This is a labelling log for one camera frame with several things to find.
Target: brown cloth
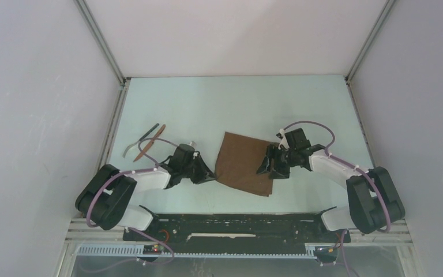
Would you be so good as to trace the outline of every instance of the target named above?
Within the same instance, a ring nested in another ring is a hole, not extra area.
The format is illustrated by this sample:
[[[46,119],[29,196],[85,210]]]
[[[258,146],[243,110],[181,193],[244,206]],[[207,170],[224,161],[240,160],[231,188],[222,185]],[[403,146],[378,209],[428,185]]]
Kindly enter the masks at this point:
[[[272,194],[268,174],[257,175],[270,142],[225,132],[215,174],[217,181],[234,189],[260,196]]]

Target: light blue table surface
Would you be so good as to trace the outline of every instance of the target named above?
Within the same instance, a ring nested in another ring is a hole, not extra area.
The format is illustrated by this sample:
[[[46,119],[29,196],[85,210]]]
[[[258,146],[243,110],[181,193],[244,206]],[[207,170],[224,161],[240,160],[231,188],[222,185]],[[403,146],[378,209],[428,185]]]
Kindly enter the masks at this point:
[[[136,149],[126,146],[155,123],[166,124],[162,138],[174,143],[195,141],[214,171],[224,132],[278,141],[280,128],[298,120],[329,126],[337,140],[332,153],[360,166],[371,160],[343,76],[251,76],[134,78],[126,96],[110,163],[121,170],[152,167]],[[330,135],[313,125],[300,125],[312,144],[327,144]],[[158,161],[174,147],[156,142],[148,152]],[[145,192],[142,203],[157,213],[287,213],[316,212],[347,205],[338,184],[305,169],[275,180],[269,197],[256,196],[218,182],[194,185],[188,179],[167,190]]]

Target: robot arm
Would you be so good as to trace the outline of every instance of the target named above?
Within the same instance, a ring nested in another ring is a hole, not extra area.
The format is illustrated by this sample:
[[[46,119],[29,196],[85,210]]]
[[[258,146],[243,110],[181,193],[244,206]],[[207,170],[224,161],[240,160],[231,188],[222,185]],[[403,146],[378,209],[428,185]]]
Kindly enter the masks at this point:
[[[107,164],[92,178],[76,200],[76,208],[87,214],[94,196],[119,170]],[[174,154],[150,171],[131,171],[112,181],[104,190],[91,212],[91,220],[104,230],[115,226],[146,230],[156,215],[141,206],[140,195],[151,189],[169,189],[190,178],[194,184],[216,179],[198,151],[187,144],[179,145]]]
[[[374,191],[361,173],[331,159],[323,145],[311,145],[301,128],[287,133],[281,130],[277,136],[281,143],[268,146],[257,174],[269,173],[271,179],[287,179],[290,177],[290,168],[300,166],[321,173],[347,189],[348,207],[332,208],[319,214],[329,231],[358,228],[369,234],[386,226],[381,204],[376,196],[371,195]],[[405,209],[388,171],[382,167],[360,169],[374,180],[384,199],[390,221],[404,218]]]

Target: white wall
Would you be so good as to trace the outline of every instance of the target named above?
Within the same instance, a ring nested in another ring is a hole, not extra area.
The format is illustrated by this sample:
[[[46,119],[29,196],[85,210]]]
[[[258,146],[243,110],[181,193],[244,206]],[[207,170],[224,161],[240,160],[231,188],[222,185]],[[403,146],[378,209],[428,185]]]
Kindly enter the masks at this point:
[[[352,82],[428,276],[443,276],[443,1],[398,1]]]
[[[386,0],[89,0],[129,77],[347,74]]]
[[[0,1],[0,276],[51,276],[118,83],[72,0]]]

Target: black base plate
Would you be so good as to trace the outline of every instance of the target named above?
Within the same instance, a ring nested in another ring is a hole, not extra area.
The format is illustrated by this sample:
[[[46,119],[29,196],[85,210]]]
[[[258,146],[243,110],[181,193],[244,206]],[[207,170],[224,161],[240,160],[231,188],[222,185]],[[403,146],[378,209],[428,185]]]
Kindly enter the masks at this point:
[[[315,214],[157,214],[145,231],[178,253],[305,254],[305,243],[336,243],[341,231],[322,231]],[[199,237],[192,234],[251,234],[253,237]],[[124,241],[149,241],[124,232]],[[350,242],[346,235],[344,242]]]

